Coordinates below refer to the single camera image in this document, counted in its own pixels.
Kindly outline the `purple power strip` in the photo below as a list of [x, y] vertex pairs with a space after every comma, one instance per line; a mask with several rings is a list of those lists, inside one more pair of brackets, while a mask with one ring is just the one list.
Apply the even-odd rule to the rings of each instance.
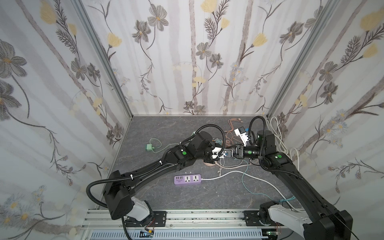
[[202, 182], [202, 178], [200, 174], [196, 175], [182, 175], [174, 177], [174, 184], [176, 186], [184, 186], [184, 185], [198, 185]]

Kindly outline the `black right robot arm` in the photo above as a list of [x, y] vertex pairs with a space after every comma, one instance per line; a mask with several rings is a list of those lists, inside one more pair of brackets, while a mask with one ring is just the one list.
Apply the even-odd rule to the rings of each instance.
[[233, 152], [240, 159], [259, 160], [263, 170], [272, 173], [291, 191], [304, 211], [284, 208], [276, 201], [260, 205], [258, 219], [263, 225], [279, 223], [306, 240], [349, 240], [353, 218], [339, 211], [323, 198], [300, 174], [292, 160], [277, 150], [271, 131], [245, 132], [235, 130], [242, 139]]

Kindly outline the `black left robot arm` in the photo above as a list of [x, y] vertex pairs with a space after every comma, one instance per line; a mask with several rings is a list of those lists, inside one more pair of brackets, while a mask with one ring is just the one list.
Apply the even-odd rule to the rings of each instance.
[[132, 172], [121, 174], [115, 171], [107, 179], [88, 184], [88, 198], [98, 206], [108, 209], [112, 220], [127, 217], [142, 225], [150, 223], [154, 212], [147, 201], [135, 198], [136, 192], [165, 174], [194, 165], [197, 160], [214, 161], [215, 149], [219, 150], [219, 155], [222, 154], [225, 146], [215, 143], [213, 137], [205, 131], [206, 128], [215, 128], [222, 137], [225, 136], [221, 127], [206, 124], [187, 139], [166, 150], [159, 160]]

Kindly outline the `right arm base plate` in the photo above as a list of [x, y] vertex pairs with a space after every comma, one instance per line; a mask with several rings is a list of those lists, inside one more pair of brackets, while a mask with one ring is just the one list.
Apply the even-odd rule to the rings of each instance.
[[258, 210], [243, 211], [243, 220], [247, 227], [277, 227], [279, 223], [272, 222], [271, 220], [262, 219]]

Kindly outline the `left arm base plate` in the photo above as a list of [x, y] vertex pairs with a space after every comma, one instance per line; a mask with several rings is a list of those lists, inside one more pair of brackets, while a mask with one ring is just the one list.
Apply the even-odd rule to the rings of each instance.
[[165, 227], [167, 220], [167, 212], [166, 211], [154, 211], [150, 213], [148, 217], [146, 217], [142, 221], [137, 221], [134, 218], [127, 217], [125, 219], [126, 227]]

